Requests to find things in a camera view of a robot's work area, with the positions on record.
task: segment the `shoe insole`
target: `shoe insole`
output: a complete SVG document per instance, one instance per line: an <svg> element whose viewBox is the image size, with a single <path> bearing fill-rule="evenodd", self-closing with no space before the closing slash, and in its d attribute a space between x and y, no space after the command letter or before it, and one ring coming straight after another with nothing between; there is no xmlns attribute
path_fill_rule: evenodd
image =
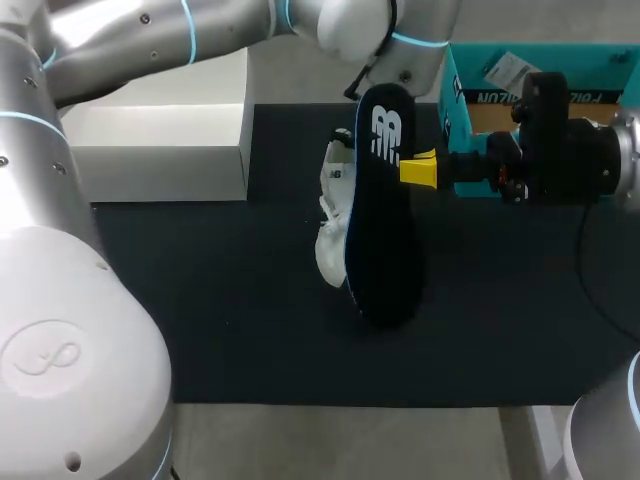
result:
<svg viewBox="0 0 640 480"><path fill-rule="evenodd" d="M397 326L415 315L424 262L401 159L413 158L415 100L398 85L378 85L356 119L356 191L345 246L347 281L363 317Z"/></svg>

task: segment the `white robotic arm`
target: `white robotic arm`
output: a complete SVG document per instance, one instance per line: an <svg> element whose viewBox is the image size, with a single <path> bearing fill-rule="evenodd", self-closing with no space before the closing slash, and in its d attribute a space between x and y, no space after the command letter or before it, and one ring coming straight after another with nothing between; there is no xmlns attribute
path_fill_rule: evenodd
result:
<svg viewBox="0 0 640 480"><path fill-rule="evenodd" d="M459 3L0 0L0 479L169 478L168 351L102 255L57 109L291 33L421 95Z"/></svg>

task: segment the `white sneaker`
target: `white sneaker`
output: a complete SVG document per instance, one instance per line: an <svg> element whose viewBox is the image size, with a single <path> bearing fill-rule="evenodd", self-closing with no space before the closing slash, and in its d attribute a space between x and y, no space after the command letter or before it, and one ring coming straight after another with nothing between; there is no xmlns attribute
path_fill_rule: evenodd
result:
<svg viewBox="0 0 640 480"><path fill-rule="evenodd" d="M327 148L320 172L320 206L327 216L316 240L316 262L325 281L340 288L347 276L344 262L345 240L356 188L355 151L345 145L347 130L337 130Z"/></svg>

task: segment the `cable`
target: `cable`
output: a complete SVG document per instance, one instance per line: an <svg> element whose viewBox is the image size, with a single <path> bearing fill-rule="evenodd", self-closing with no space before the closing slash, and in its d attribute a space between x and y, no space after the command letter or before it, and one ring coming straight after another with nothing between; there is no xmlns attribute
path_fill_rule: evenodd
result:
<svg viewBox="0 0 640 480"><path fill-rule="evenodd" d="M178 472L176 472L173 466L171 467L171 478L173 478L173 480L180 480L180 475L178 475Z"/></svg>
<svg viewBox="0 0 640 480"><path fill-rule="evenodd" d="M623 337L627 338L634 342L636 345L640 344L640 339L634 335L633 332L625 328L616 322L611 316L604 310L604 308L597 302L594 296L589 291L587 284L584 280L584 237L585 231L587 229L587 223L589 222L589 215L591 213L591 205L587 205L584 209L584 213L582 214L582 220L580 220L580 226L578 227L578 234L576 236L576 246L575 246L575 270L576 275L578 277L578 282L580 283L580 287L584 292L585 297L589 300L589 303L596 311L596 313L605 321L611 328L613 328L616 332L618 332Z"/></svg>
<svg viewBox="0 0 640 480"><path fill-rule="evenodd" d="M384 51L391 43L391 39L393 38L393 32L396 29L396 24L398 23L398 1L397 0L389 0L389 4L391 7L391 21L389 22L389 28L387 29L387 33L384 36L384 39L380 43L380 46L373 54L373 58L369 60L364 68L360 71L356 79L353 81L351 85L344 91L344 96L349 100L358 101L360 100L360 95L358 95L358 87L362 83L364 77L371 71L373 65L376 63L378 58L384 53Z"/></svg>

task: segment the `black table surface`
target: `black table surface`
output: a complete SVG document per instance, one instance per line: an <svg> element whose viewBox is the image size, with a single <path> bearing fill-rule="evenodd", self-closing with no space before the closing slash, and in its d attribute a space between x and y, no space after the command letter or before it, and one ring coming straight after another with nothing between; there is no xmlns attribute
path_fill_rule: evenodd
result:
<svg viewBox="0 0 640 480"><path fill-rule="evenodd" d="M319 172L349 105L256 107L249 201L100 204L122 281L162 330L179 402L389 407L569 404L637 348L595 313L575 274L582 208L511 208L423 189L428 254L418 317L380 333L317 272ZM419 112L422 148L440 138ZM640 335L640 220L594 209L585 274Z"/></svg>

